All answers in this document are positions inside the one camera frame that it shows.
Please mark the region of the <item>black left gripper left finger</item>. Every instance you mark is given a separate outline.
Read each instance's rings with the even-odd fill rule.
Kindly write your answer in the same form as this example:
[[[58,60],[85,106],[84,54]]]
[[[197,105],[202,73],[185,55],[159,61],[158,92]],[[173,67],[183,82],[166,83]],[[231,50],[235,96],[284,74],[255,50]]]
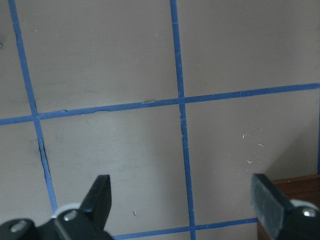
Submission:
[[[2,240],[110,240],[104,230],[112,205],[109,175],[99,175],[79,207],[59,211],[36,226],[28,218],[16,218],[0,225]]]

